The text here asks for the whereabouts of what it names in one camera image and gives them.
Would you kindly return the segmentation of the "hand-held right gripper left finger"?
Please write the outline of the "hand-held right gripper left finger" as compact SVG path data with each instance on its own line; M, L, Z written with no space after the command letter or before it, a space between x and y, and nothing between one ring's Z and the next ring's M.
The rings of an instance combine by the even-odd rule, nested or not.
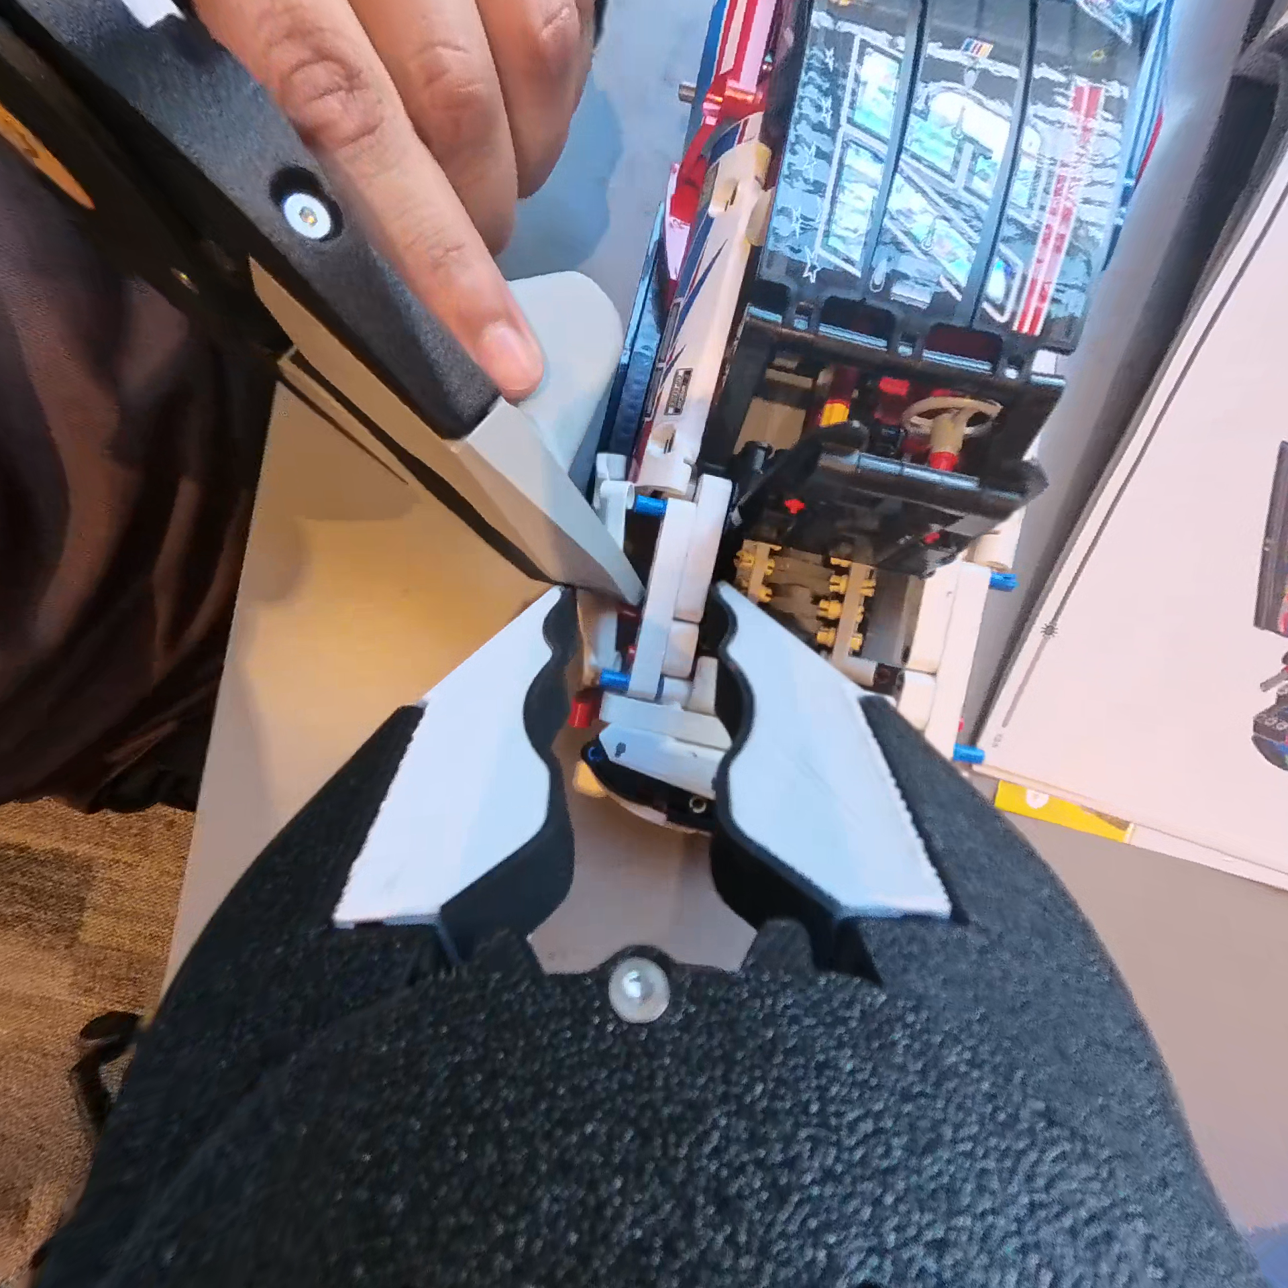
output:
M568 897L576 845L554 742L570 716L576 592L548 591L416 707L338 905L340 930L432 926L450 959L528 939Z

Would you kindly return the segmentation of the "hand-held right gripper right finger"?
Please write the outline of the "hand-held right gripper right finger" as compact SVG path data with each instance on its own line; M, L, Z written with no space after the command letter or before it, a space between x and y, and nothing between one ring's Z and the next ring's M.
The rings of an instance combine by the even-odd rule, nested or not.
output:
M953 905L866 716L862 690L737 588L714 604L743 716L718 770L724 833L824 910L947 920Z

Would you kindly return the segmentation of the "yellow paper leaflet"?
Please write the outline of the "yellow paper leaflet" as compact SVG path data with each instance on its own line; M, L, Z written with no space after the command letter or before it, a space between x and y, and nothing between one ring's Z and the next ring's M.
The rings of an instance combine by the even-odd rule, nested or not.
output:
M1134 841L1135 825L1128 821L1011 781L997 782L993 802L999 811L1013 816L1099 836L1115 844L1131 844Z

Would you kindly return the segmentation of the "person's left hand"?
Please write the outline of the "person's left hand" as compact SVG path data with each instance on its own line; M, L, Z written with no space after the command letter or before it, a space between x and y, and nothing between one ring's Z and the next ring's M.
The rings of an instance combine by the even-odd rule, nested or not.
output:
M553 175L596 2L197 2L381 255L510 402L544 355L494 258Z

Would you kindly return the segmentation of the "person's torso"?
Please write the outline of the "person's torso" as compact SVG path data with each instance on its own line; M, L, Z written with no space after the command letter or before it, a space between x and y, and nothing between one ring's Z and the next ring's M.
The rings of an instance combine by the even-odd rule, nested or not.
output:
M275 379L2 174L2 801L194 811Z

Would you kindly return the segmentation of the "toy brick race car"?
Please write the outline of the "toy brick race car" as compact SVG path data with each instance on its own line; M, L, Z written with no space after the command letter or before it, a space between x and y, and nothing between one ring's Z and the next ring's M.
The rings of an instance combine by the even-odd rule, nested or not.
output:
M1172 3L717 3L593 502L574 787L688 833L729 585L962 764L1037 442L1163 123Z

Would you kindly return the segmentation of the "open instruction booklet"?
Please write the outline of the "open instruction booklet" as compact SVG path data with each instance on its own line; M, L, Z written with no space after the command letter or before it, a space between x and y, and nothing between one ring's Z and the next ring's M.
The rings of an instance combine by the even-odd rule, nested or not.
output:
M1045 592L979 770L1286 890L1286 543L1281 157Z

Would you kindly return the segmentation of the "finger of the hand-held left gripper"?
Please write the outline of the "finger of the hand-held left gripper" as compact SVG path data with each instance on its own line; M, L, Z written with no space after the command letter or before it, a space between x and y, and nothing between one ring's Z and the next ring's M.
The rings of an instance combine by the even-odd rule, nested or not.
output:
M521 407L493 397L478 427L455 439L445 411L413 410L264 267L254 264L252 279L295 350L540 569L614 601L642 601L640 577L620 540L574 477L623 338L617 309L597 284L574 272L521 282L540 321L568 322L571 330L556 338L539 394Z
M372 416L369 416L360 405L341 391L330 379L324 378L318 368L300 355L298 350L284 359L280 365L280 374L300 376L304 381L303 390L295 379L287 384L297 390L303 397L306 393L323 393L343 410L347 417L360 425L366 436L381 447L390 459L398 462L398 468L407 474L413 485L422 493L433 496L439 503L448 508L462 523L465 523L478 537L481 537L491 549L507 558L516 569L530 575L540 583L550 586L568 586L568 578L557 578L554 574L540 569L539 565L519 546L510 540L496 526L488 523L485 517L462 497L452 485L438 473L435 473L425 462L412 454L404 445L398 443L395 437L383 430Z

